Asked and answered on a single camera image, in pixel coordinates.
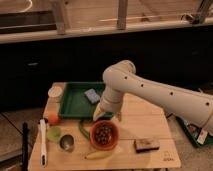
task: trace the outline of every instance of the terracotta pot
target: terracotta pot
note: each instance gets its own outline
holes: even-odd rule
[[[97,136],[100,135],[100,131],[104,134],[105,132],[101,129],[104,128],[109,128],[110,131],[108,131],[109,133],[108,135],[108,139],[106,141],[106,143],[102,144],[100,142],[98,142],[97,140]],[[97,121],[92,128],[90,129],[90,142],[92,144],[92,146],[98,150],[111,150],[113,148],[115,148],[115,146],[118,143],[118,128],[117,126],[109,121],[109,120],[100,120]]]

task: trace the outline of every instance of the yellow banana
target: yellow banana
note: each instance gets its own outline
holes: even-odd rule
[[[113,150],[99,150],[92,153],[89,153],[85,156],[85,159],[93,160],[93,159],[103,159],[110,156],[113,153]]]

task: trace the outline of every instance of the wall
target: wall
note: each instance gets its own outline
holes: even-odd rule
[[[177,86],[213,80],[213,26],[0,45],[0,110],[44,105],[55,81],[101,81],[132,60],[137,74]]]

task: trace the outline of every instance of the small metal cup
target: small metal cup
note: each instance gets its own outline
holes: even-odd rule
[[[61,137],[59,144],[63,150],[72,152],[74,149],[74,138],[72,135],[66,134]]]

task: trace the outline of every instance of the blue sponge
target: blue sponge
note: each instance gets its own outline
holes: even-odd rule
[[[92,104],[95,104],[100,101],[100,96],[95,92],[94,89],[89,89],[85,91],[84,94]]]

